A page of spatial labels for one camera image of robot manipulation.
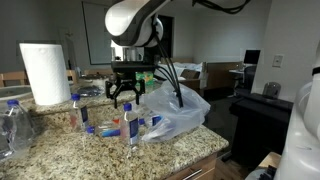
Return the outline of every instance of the black chair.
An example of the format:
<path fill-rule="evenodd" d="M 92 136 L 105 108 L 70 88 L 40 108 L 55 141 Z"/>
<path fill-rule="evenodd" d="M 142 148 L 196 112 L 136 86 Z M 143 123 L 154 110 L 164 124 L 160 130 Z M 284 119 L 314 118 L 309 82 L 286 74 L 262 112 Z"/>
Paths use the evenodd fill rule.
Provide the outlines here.
<path fill-rule="evenodd" d="M 246 96 L 251 93 L 254 75 L 256 73 L 256 66 L 246 67 L 243 71 L 243 83 L 240 83 L 235 88 L 235 94 L 240 96 Z"/>

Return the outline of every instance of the blue bottle cap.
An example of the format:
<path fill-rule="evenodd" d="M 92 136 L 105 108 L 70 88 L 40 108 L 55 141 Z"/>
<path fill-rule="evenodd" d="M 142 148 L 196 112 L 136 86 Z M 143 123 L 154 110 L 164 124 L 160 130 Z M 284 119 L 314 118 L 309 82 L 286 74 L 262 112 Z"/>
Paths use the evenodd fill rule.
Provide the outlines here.
<path fill-rule="evenodd" d="M 80 94 L 72 94 L 71 99 L 74 101 L 79 101 L 80 100 Z"/>
<path fill-rule="evenodd" d="M 144 125 L 146 122 L 144 121 L 144 118 L 139 119 L 139 125 Z"/>
<path fill-rule="evenodd" d="M 89 134 L 93 134 L 94 133 L 94 126 L 89 126 L 89 127 L 87 127 L 87 133 L 89 133 Z"/>
<path fill-rule="evenodd" d="M 19 101 L 16 99 L 11 99 L 11 100 L 7 101 L 7 105 L 8 106 L 17 106 L 17 105 L 19 105 Z"/>
<path fill-rule="evenodd" d="M 131 105 L 131 103 L 125 103 L 125 104 L 123 105 L 123 110 L 124 110 L 124 111 L 131 111 L 131 110 L 132 110 L 132 105 Z"/>

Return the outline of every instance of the water bottle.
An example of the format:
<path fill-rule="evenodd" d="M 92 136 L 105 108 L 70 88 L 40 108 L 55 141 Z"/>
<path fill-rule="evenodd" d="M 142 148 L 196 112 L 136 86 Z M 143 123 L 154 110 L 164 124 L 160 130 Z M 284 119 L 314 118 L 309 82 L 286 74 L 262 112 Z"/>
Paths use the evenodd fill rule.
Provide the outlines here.
<path fill-rule="evenodd" d="M 18 100 L 7 101 L 8 110 L 5 112 L 2 128 L 6 133 L 11 148 L 14 151 L 25 149 L 32 143 L 35 132 L 30 115 L 19 105 Z"/>
<path fill-rule="evenodd" d="M 89 126 L 87 128 L 88 134 L 94 134 L 100 137 L 113 137 L 113 136 L 120 136 L 120 129 L 114 129 L 110 127 L 104 126 Z"/>
<path fill-rule="evenodd" d="M 71 128 L 75 132 L 84 132 L 89 127 L 87 106 L 80 102 L 79 94 L 72 94 L 71 98 L 73 100 L 69 112 Z"/>
<path fill-rule="evenodd" d="M 125 144 L 133 146 L 139 141 L 138 114 L 132 111 L 130 103 L 124 104 L 123 109 L 125 113 L 120 120 L 120 136 Z"/>
<path fill-rule="evenodd" d="M 8 127 L 10 126 L 10 124 L 8 124 L 9 121 L 6 115 L 0 114 L 0 162 L 14 153 L 8 141 L 8 135 L 10 134 L 10 128 Z"/>

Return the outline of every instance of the plastic bag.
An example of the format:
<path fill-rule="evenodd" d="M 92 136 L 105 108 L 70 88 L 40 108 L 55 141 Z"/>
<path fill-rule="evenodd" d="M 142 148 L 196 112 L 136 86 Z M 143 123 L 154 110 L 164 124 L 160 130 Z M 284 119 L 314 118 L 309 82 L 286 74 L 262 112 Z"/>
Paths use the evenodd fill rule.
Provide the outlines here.
<path fill-rule="evenodd" d="M 200 126 L 204 116 L 210 110 L 207 103 L 192 89 L 180 84 L 183 108 L 179 107 L 178 98 L 171 84 L 166 81 L 159 89 L 144 95 L 144 103 L 154 114 L 163 119 L 142 137 L 143 141 L 161 142 L 169 140 L 182 132 Z"/>

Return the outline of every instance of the cabinet drawer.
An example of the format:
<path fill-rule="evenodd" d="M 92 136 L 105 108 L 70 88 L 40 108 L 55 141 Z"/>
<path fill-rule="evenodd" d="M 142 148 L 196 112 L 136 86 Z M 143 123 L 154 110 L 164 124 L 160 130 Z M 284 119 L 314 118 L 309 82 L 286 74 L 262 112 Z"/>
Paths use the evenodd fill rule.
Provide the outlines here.
<path fill-rule="evenodd" d="M 214 167 L 216 164 L 217 153 L 214 153 L 197 163 L 177 172 L 176 174 L 167 178 L 167 180 L 180 180 L 180 179 L 210 179 L 214 174 Z"/>

